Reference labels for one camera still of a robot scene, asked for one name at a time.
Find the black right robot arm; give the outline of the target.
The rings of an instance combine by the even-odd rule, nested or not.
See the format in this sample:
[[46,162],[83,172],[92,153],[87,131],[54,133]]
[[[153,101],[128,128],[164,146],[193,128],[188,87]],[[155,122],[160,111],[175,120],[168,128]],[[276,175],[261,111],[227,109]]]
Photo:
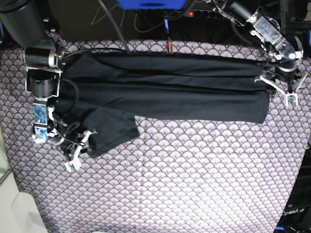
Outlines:
[[[0,21],[11,37],[23,48],[22,62],[26,65],[25,90],[32,103],[32,138],[37,144],[48,143],[65,160],[68,172],[79,170],[80,154],[91,149],[89,138],[96,131],[74,133],[78,121],[66,124],[63,118],[78,103],[77,85],[63,79],[64,49],[49,33],[61,32],[46,0],[2,0]],[[71,107],[56,114],[55,107],[62,83],[70,84],[75,93]]]

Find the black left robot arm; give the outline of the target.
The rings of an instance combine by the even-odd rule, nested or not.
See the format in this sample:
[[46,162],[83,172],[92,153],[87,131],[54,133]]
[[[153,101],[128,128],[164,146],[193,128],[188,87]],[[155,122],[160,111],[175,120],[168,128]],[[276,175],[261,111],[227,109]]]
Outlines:
[[252,26],[249,33],[260,40],[260,46],[268,54],[268,61],[262,66],[263,74],[255,81],[262,81],[281,93],[285,106],[297,106],[298,91],[308,76],[307,71],[300,72],[297,68],[304,56],[300,39],[286,38],[277,20],[263,16],[259,4],[253,0],[206,0],[204,3],[235,25]]

